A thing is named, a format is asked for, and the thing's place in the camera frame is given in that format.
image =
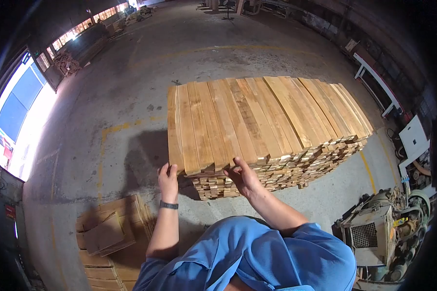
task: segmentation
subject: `hand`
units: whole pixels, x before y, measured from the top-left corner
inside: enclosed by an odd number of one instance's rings
[[[157,170],[159,176],[160,193],[162,201],[165,203],[178,203],[178,181],[176,180],[177,165],[170,167],[170,175],[167,175],[169,164],[166,163],[161,169]]]
[[[225,170],[223,172],[225,176],[233,180],[238,188],[238,191],[247,199],[253,199],[262,193],[265,193],[265,188],[259,181],[256,172],[254,172],[254,170],[251,169],[240,157],[234,158],[233,161],[235,164],[240,166],[240,169],[235,168],[233,170]]]

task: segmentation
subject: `right hand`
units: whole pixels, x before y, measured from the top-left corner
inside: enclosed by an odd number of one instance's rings
[[[223,172],[225,176],[233,180],[236,184],[236,188],[238,188],[238,191],[243,196],[247,199],[253,199],[266,192],[256,172],[254,172],[243,159],[236,157],[233,161],[240,166],[240,168],[224,170]]]

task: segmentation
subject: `person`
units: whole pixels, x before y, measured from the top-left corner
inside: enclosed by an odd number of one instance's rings
[[[164,165],[161,208],[133,290],[351,290],[351,249],[266,190],[241,158],[234,162],[224,174],[265,221],[222,219],[178,257],[177,166]]]

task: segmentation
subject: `concrete floor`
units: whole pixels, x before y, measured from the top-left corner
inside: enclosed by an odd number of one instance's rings
[[[375,102],[328,40],[268,13],[231,22],[195,10],[197,1],[158,6],[59,86],[23,194],[30,253],[49,290],[89,290],[76,245],[80,213],[133,193],[157,211],[171,85],[264,75],[342,83],[378,129],[364,158],[355,154],[308,188],[275,193],[326,231],[362,194],[400,181]],[[243,197],[203,202],[180,195],[179,203],[183,250],[221,218],[257,216]]]

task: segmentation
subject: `watch strap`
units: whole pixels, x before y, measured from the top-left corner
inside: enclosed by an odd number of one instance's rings
[[[171,203],[165,203],[162,200],[160,200],[160,208],[170,208],[170,209],[178,209],[178,203],[177,204],[171,204]]]

